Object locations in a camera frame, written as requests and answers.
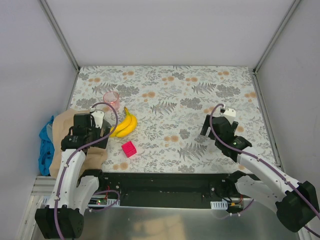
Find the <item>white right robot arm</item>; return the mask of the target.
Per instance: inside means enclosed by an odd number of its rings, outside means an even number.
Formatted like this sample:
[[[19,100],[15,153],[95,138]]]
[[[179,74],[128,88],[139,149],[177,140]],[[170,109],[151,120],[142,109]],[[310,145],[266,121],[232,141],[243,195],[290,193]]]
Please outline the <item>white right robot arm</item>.
[[[237,126],[237,122],[230,122],[225,116],[207,115],[200,132],[214,140],[224,156],[259,179],[255,181],[246,173],[236,171],[226,180],[233,189],[269,208],[291,232],[298,232],[313,218],[318,218],[320,207],[315,187],[309,181],[299,182],[263,160],[248,140],[235,135]]]

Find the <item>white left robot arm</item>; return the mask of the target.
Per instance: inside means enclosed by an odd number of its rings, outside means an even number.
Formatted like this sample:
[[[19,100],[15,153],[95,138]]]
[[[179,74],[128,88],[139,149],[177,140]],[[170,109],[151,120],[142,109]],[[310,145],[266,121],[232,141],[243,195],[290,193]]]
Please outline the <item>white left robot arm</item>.
[[[44,208],[35,221],[45,239],[76,239],[84,228],[84,212],[99,188],[111,125],[101,110],[69,109],[53,121],[54,156],[49,168],[56,179]]]

